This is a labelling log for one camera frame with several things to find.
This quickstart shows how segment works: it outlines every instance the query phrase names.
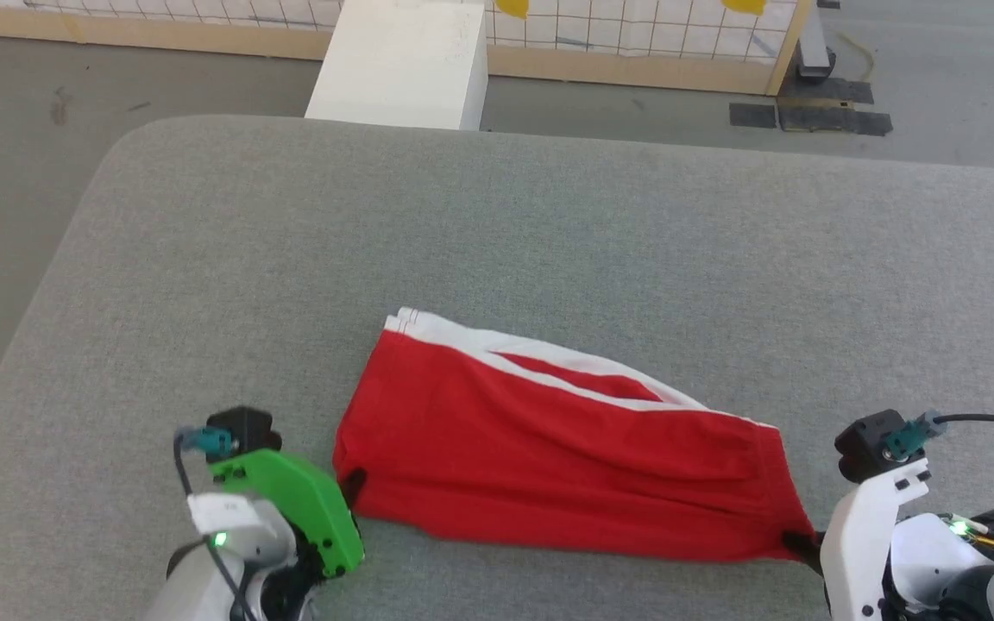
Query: white trim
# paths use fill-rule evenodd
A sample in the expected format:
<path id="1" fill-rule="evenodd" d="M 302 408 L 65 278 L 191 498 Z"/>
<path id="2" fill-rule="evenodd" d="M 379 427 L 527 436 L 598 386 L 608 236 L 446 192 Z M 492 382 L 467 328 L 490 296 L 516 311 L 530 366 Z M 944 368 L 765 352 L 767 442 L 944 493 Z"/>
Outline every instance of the white trim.
<path id="1" fill-rule="evenodd" d="M 582 351 L 567 349 L 551 342 L 536 341 L 494 330 L 469 329 L 469 327 L 454 323 L 449 319 L 425 311 L 402 307 L 398 310 L 398 318 L 404 318 L 409 323 L 419 323 L 427 327 L 444 327 L 445 329 L 461 331 L 464 338 L 469 339 L 470 345 L 492 351 L 494 354 L 516 354 L 548 362 L 550 365 L 577 371 L 578 373 L 593 374 L 593 376 L 622 376 L 639 382 L 648 392 L 656 394 L 667 404 L 680 405 L 687 410 L 706 410 L 707 406 L 691 398 L 688 394 L 679 392 L 671 386 L 663 384 L 646 373 L 632 369 L 627 365 L 608 358 L 584 354 Z"/>
<path id="2" fill-rule="evenodd" d="M 400 316 L 402 314 L 406 315 L 406 317 L 410 317 L 413 321 L 403 319 Z M 642 398 L 616 398 L 608 397 L 607 394 L 592 392 L 592 390 L 572 385 L 568 381 L 551 376 L 551 374 L 536 373 L 536 371 L 524 369 L 524 367 L 517 365 L 516 362 L 512 362 L 508 358 L 502 357 L 495 353 L 493 350 L 480 345 L 480 343 L 483 342 L 500 345 L 500 343 L 497 342 L 492 335 L 501 335 L 501 337 L 508 337 L 509 335 L 493 333 L 492 330 L 467 329 L 467 327 L 458 325 L 458 323 L 447 321 L 447 319 L 438 317 L 438 315 L 421 313 L 421 311 L 413 311 L 408 310 L 407 308 L 402 308 L 402 310 L 399 311 L 398 316 L 389 316 L 386 318 L 386 326 L 384 326 L 384 329 L 413 338 L 415 341 L 428 342 L 431 343 L 431 345 L 449 347 L 450 349 L 458 351 L 458 353 L 465 354 L 466 356 L 475 359 L 475 361 L 484 363 L 487 367 L 500 370 L 503 373 L 509 373 L 512 376 L 528 379 L 542 386 L 552 386 L 552 388 L 564 390 L 565 392 L 576 394 L 576 396 L 579 397 L 591 398 L 591 400 L 601 402 L 601 404 L 615 405 L 618 406 L 618 408 L 635 412 L 677 411 L 678 409 L 686 411 L 703 411 L 719 414 L 719 416 L 734 417 L 734 419 L 745 420 L 758 425 L 758 427 L 776 429 L 776 427 L 773 427 L 773 425 L 770 424 L 753 421 L 748 419 L 748 417 L 739 417 L 735 416 L 735 414 L 710 410 L 699 404 L 698 406 L 689 406 L 675 404 L 675 402 L 646 401 L 642 400 Z"/>

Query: folded red garment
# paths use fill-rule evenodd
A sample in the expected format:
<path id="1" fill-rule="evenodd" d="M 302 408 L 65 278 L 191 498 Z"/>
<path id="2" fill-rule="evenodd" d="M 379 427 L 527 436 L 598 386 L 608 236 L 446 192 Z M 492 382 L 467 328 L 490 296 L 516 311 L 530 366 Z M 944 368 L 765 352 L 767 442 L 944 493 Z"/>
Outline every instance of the folded red garment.
<path id="1" fill-rule="evenodd" d="M 768 424 L 547 342 L 403 308 L 336 439 L 355 510 L 473 542 L 685 561 L 795 558 L 812 535 Z"/>

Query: white box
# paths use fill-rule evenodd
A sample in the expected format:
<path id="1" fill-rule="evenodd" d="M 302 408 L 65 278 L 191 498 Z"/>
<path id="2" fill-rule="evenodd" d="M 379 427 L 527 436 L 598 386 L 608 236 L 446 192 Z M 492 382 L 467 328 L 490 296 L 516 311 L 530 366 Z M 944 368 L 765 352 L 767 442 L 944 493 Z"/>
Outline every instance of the white box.
<path id="1" fill-rule="evenodd" d="M 481 4 L 348 0 L 305 117 L 479 129 L 484 16 Z"/>

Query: gray table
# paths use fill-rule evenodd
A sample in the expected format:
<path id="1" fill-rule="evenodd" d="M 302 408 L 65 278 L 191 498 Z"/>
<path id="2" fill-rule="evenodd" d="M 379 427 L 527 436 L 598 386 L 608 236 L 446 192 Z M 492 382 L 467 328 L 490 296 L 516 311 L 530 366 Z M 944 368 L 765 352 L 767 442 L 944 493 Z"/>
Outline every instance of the gray table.
<path id="1" fill-rule="evenodd" d="M 824 527 L 849 490 L 832 447 L 849 421 L 994 412 L 994 170 L 281 118 L 136 130 L 0 368 L 0 621 L 141 616 L 191 535 L 173 429 L 259 405 L 328 467 L 401 305 L 604 354 L 780 425 Z M 931 460 L 918 508 L 994 506 L 994 425 L 955 424 Z M 825 614 L 794 563 L 362 528 L 362 570 L 321 591 L 330 621 Z"/>

